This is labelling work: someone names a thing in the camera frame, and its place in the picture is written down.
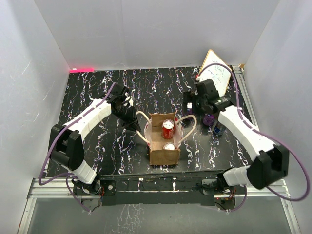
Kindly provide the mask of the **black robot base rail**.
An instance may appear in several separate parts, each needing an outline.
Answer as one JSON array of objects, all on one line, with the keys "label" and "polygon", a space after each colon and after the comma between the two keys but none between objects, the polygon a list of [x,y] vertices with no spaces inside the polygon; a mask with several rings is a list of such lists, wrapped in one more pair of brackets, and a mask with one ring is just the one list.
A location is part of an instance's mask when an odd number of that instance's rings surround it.
[{"label": "black robot base rail", "polygon": [[245,194],[246,188],[228,187],[220,176],[220,170],[99,175],[91,185],[74,182],[74,194],[97,198],[102,206],[140,203],[213,206],[216,198]]}]

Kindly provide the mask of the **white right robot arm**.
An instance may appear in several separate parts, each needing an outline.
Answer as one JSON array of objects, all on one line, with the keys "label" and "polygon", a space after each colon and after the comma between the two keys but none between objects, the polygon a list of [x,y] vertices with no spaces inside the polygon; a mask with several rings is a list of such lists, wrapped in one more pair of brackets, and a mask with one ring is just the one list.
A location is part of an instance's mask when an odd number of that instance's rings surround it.
[{"label": "white right robot arm", "polygon": [[236,185],[263,189],[288,175],[289,150],[256,133],[232,99],[218,94],[212,80],[197,82],[195,91],[183,93],[183,113],[217,115],[218,122],[237,138],[250,156],[251,165],[218,174],[216,183],[222,193],[229,193]]}]

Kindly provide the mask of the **red coca-cola can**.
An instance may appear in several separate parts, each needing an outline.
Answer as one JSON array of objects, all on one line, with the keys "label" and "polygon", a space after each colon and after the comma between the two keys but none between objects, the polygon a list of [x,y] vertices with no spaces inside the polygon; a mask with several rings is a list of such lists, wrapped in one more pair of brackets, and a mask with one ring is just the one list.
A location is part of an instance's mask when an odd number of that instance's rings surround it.
[{"label": "red coca-cola can", "polygon": [[166,119],[162,123],[162,137],[164,139],[171,139],[174,136],[175,123],[171,119]]},{"label": "red coca-cola can", "polygon": [[175,147],[175,145],[174,145],[173,143],[168,142],[168,143],[165,143],[165,144],[163,145],[163,149],[164,149],[164,150],[175,150],[176,147]]}]

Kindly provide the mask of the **purple Fanta grape can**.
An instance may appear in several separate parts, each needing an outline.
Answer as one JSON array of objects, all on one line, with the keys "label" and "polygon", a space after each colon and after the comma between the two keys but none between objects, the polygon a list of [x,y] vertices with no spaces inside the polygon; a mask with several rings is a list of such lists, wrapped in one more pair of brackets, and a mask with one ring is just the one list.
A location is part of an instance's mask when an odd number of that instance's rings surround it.
[{"label": "purple Fanta grape can", "polygon": [[214,115],[205,114],[202,118],[202,122],[205,126],[211,127],[215,123],[215,117]]}]

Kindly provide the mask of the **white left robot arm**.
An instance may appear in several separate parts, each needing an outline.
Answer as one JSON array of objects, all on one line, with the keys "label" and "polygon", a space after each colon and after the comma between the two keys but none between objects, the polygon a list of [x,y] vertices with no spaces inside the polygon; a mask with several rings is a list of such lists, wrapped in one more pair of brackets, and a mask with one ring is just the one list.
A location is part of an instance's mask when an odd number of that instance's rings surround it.
[{"label": "white left robot arm", "polygon": [[114,115],[122,122],[122,127],[140,132],[131,90],[115,82],[106,93],[95,98],[91,104],[64,125],[51,129],[49,158],[74,174],[91,195],[100,191],[101,183],[97,173],[84,160],[83,141],[102,120]]}]

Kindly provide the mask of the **small whiteboard wooden frame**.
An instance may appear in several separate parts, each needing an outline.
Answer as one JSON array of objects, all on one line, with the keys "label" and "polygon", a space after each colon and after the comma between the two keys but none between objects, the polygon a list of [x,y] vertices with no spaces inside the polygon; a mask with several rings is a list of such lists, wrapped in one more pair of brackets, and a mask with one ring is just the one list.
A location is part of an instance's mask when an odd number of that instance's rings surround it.
[{"label": "small whiteboard wooden frame", "polygon": [[214,82],[219,96],[223,96],[227,91],[227,86],[229,84],[231,74],[226,68],[220,65],[212,65],[202,71],[206,66],[212,63],[220,63],[230,68],[212,49],[209,49],[199,70],[196,81],[203,82],[207,79],[211,79]]}]

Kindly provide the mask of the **watermelon print canvas bag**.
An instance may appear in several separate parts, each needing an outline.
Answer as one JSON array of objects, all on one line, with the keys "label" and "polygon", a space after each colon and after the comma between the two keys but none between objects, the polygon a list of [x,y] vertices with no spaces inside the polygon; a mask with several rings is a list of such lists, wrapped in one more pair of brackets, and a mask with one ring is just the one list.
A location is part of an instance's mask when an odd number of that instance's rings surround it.
[{"label": "watermelon print canvas bag", "polygon": [[[137,111],[136,114],[142,115],[147,120],[143,133],[137,132],[137,134],[149,148],[149,164],[177,165],[180,159],[180,146],[195,130],[196,117],[187,115],[177,118],[176,113],[151,114],[148,117],[142,111]],[[194,120],[193,127],[184,135],[181,123],[190,118]]]}]

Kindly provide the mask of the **pink tape strip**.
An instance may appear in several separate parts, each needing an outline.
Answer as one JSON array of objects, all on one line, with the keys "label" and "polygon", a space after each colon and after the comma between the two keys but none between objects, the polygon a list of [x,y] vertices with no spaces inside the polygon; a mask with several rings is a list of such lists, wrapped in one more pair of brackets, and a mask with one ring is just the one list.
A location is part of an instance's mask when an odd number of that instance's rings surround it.
[{"label": "pink tape strip", "polygon": [[93,68],[84,68],[84,69],[73,68],[70,71],[70,73],[88,73],[88,72],[94,72],[94,69]]}]

